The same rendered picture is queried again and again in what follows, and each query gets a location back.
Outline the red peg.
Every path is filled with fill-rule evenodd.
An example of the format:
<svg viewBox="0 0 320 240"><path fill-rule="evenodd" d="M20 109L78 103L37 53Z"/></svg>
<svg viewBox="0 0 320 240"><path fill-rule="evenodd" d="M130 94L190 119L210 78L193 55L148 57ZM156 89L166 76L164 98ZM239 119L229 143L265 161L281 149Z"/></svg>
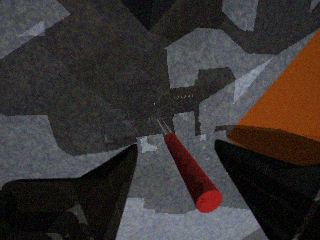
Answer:
<svg viewBox="0 0 320 240"><path fill-rule="evenodd" d="M164 141L183 178L197 210L209 213L216 210L222 202L222 194L207 177L197 162L189 154L173 133L168 133Z"/></svg>

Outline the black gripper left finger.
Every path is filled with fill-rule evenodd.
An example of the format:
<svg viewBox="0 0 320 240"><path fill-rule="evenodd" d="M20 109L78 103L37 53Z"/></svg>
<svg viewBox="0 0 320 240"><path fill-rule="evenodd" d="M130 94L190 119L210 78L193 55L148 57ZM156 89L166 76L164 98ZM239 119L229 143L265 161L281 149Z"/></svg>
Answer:
<svg viewBox="0 0 320 240"><path fill-rule="evenodd" d="M79 178L18 179L4 184L23 212L72 212L86 240L116 240L135 172L137 144Z"/></svg>

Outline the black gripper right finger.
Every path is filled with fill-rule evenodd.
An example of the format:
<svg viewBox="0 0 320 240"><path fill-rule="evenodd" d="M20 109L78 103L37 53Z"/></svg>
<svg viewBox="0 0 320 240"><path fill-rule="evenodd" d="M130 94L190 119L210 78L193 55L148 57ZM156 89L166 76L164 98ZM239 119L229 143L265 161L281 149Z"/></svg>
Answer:
<svg viewBox="0 0 320 240"><path fill-rule="evenodd" d="M300 240L320 205L320 164L299 166L216 140L215 153L269 240Z"/></svg>

